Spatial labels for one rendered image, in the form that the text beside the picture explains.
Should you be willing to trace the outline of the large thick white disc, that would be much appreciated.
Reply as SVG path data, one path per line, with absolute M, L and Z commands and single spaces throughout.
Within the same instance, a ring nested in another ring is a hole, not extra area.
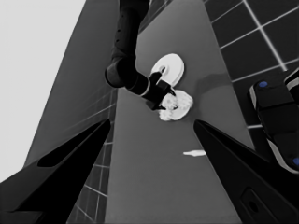
M 151 69 L 151 73 L 160 72 L 161 80 L 175 87 L 184 73 L 184 62 L 176 53 L 169 53 L 159 59 Z

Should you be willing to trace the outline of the white round carrier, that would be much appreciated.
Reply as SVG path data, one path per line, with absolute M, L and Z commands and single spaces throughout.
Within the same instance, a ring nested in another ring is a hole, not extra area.
M 185 91 L 175 91 L 175 93 L 178 100 L 178 109 L 169 111 L 172 112 L 172 120 L 179 120 L 186 116 L 192 108 L 193 98 Z

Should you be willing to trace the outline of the dark robot body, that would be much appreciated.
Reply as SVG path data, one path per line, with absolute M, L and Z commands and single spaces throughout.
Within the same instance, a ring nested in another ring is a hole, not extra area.
M 299 175 L 299 67 L 258 80 L 248 96 L 278 164 Z

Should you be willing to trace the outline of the small white T-shaped piece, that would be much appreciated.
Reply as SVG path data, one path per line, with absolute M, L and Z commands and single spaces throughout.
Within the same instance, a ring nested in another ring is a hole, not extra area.
M 192 157 L 202 157 L 206 155 L 206 152 L 204 150 L 192 150 L 192 151 L 183 152 L 183 155 L 192 156 Z

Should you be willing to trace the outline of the small white gear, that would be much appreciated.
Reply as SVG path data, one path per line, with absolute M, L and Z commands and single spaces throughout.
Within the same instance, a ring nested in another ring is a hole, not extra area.
M 169 110 L 160 110 L 159 118 L 163 121 L 170 121 L 173 119 L 172 112 Z
M 165 107 L 167 110 L 178 109 L 177 97 L 173 96 L 172 94 L 167 94 L 162 101 L 162 106 Z

